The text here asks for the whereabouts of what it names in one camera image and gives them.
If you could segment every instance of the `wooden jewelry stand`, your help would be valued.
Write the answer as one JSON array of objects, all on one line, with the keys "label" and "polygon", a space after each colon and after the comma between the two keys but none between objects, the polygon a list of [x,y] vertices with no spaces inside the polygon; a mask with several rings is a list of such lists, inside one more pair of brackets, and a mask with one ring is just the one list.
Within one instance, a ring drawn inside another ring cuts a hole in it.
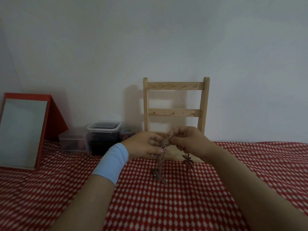
[{"label": "wooden jewelry stand", "polygon": [[[208,106],[210,78],[204,77],[203,82],[148,82],[143,78],[144,130],[150,131],[150,116],[198,117],[198,130],[204,134],[206,110]],[[200,109],[159,109],[149,107],[149,90],[202,90]],[[166,160],[183,161],[184,152],[172,145],[165,151]],[[190,155],[194,162],[203,162]]]}]

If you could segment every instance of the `polka dot fabric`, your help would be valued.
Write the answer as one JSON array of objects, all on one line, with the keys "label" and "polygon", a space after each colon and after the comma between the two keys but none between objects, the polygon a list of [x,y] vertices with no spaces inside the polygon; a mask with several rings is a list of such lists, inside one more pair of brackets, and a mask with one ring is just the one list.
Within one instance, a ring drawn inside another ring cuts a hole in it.
[{"label": "polka dot fabric", "polygon": [[[308,144],[218,142],[308,215]],[[0,230],[47,230],[69,205],[101,157],[67,154],[44,143],[38,172],[0,169]],[[154,181],[155,161],[122,170],[103,230],[250,230],[213,167],[165,161],[167,185]]]}]

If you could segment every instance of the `metal chain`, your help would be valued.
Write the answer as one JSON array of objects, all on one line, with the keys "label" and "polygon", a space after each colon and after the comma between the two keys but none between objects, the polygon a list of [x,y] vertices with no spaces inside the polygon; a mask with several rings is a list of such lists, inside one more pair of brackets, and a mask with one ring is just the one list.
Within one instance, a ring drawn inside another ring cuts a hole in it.
[{"label": "metal chain", "polygon": [[162,174],[162,169],[163,169],[163,162],[165,160],[165,149],[167,147],[169,147],[170,145],[172,145],[172,143],[169,141],[170,138],[171,138],[171,136],[168,137],[165,141],[161,142],[160,145],[159,145],[159,147],[164,149],[163,154],[161,154],[161,155],[160,154],[151,154],[150,155],[151,159],[156,158],[156,161],[157,161],[157,168],[152,170],[153,178],[156,181],[162,181],[162,183],[164,185],[167,185],[167,182],[166,182],[166,179],[161,176],[161,174]]}]

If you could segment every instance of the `hand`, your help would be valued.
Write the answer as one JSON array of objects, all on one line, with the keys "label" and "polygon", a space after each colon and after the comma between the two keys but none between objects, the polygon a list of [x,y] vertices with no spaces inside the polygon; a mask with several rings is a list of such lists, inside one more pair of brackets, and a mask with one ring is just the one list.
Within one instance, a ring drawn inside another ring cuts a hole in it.
[{"label": "hand", "polygon": [[174,136],[169,141],[175,144],[180,151],[184,151],[186,154],[191,153],[205,163],[210,163],[211,155],[219,148],[197,128],[192,126],[173,128],[167,135]]},{"label": "hand", "polygon": [[163,154],[164,149],[158,147],[163,137],[151,132],[142,131],[121,143],[128,151],[128,160],[139,158],[147,154]]}]

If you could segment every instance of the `light blue sleeve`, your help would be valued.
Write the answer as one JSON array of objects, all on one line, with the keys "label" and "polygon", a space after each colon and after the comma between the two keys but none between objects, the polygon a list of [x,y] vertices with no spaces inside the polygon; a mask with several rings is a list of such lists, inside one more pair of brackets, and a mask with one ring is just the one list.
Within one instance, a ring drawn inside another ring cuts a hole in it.
[{"label": "light blue sleeve", "polygon": [[121,143],[117,143],[109,148],[92,174],[105,177],[116,185],[121,170],[127,161],[128,151],[126,147]]}]

